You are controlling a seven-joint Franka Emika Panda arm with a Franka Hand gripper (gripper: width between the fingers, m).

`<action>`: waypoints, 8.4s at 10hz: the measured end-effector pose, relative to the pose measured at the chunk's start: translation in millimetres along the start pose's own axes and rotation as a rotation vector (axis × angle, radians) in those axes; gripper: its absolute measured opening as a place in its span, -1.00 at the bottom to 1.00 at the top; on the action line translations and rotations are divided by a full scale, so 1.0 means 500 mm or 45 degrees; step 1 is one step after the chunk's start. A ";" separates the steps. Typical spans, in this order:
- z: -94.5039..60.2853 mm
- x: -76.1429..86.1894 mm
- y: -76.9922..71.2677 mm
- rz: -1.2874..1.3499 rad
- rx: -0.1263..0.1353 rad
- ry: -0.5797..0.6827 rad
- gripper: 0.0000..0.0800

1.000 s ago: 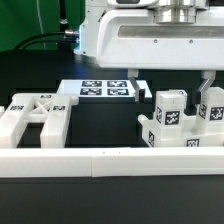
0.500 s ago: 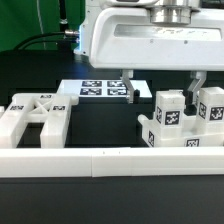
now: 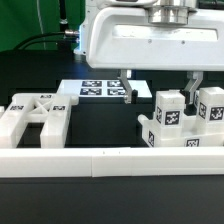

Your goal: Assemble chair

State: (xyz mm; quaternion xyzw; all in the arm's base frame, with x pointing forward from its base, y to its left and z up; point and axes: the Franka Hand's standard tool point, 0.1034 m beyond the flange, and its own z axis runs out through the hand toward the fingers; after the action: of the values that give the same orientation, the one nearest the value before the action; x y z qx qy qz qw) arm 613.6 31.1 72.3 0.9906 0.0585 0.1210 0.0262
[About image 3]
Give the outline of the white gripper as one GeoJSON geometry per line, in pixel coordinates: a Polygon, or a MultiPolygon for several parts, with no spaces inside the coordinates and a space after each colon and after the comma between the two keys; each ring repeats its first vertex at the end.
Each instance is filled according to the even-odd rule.
{"type": "Polygon", "coordinates": [[[224,11],[199,9],[186,25],[153,24],[148,18],[143,8],[101,10],[91,24],[86,60],[93,68],[121,69],[126,104],[135,104],[138,96],[126,69],[188,71],[180,93],[191,105],[202,71],[224,70],[224,11]]]}

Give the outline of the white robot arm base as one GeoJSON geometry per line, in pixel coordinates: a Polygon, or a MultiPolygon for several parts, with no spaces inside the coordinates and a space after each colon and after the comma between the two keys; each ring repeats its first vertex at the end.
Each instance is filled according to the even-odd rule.
{"type": "Polygon", "coordinates": [[[74,49],[76,59],[83,59],[86,56],[91,24],[98,12],[96,0],[85,0],[85,18],[79,26],[78,46],[74,49]]]}

